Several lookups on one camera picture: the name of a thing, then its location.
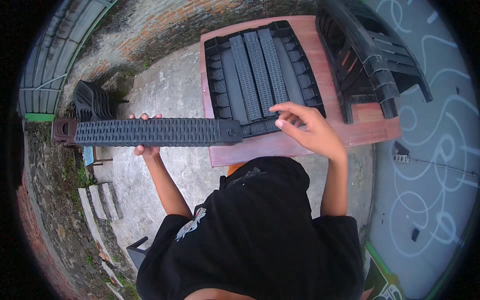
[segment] black t-shirt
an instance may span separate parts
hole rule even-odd
[[[290,158],[262,157],[221,180],[194,220],[166,216],[143,261],[144,300],[219,288],[263,299],[359,299],[357,223],[311,217],[309,177]]]

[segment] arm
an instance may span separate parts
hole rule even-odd
[[[343,159],[328,159],[327,181],[320,204],[321,216],[347,215],[347,154]]]
[[[147,120],[148,115],[142,114],[142,119]],[[155,118],[161,118],[162,115],[158,114]],[[192,212],[188,207],[185,199],[180,193],[177,185],[170,177],[167,168],[165,167],[162,158],[160,157],[160,147],[144,147],[142,145],[136,146],[133,153],[137,156],[144,158],[148,171],[152,176],[153,184],[155,185],[156,192],[160,198],[163,208],[167,215],[180,215],[188,219],[192,219]]]
[[[270,111],[281,111],[275,125],[300,145],[328,158],[328,173],[320,206],[322,216],[347,214],[347,150],[335,130],[315,108],[292,102],[276,104]],[[300,130],[305,124],[306,130]]]

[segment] shirt graphic print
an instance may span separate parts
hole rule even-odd
[[[189,233],[190,231],[194,231],[198,227],[198,223],[200,223],[200,219],[206,215],[206,208],[200,207],[197,209],[197,213],[195,214],[195,219],[188,222],[187,224],[183,225],[180,228],[179,232],[177,233],[176,240],[179,241],[185,237],[185,234]]]

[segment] wooden bench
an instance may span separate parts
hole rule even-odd
[[[96,157],[96,147],[87,146],[84,147],[84,164],[85,166],[103,166],[104,161],[113,161],[113,158],[108,159],[98,159]]]

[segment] hand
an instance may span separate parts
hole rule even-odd
[[[316,108],[284,102],[272,106],[270,111],[281,111],[275,125],[303,147],[333,161],[347,158],[342,140]],[[299,129],[304,123],[305,131]]]
[[[154,116],[154,118],[161,118],[162,115],[161,114],[158,114],[156,116]],[[131,114],[129,116],[129,119],[134,119],[135,118],[135,115],[134,114]],[[141,116],[140,116],[141,119],[144,119],[144,120],[148,120],[148,115],[146,113],[143,113]],[[154,157],[154,156],[157,156],[157,155],[160,155],[160,147],[145,147],[143,145],[138,145],[135,147],[135,149],[133,150],[133,153],[136,155],[136,156],[143,156],[143,158],[150,158],[150,157]]]

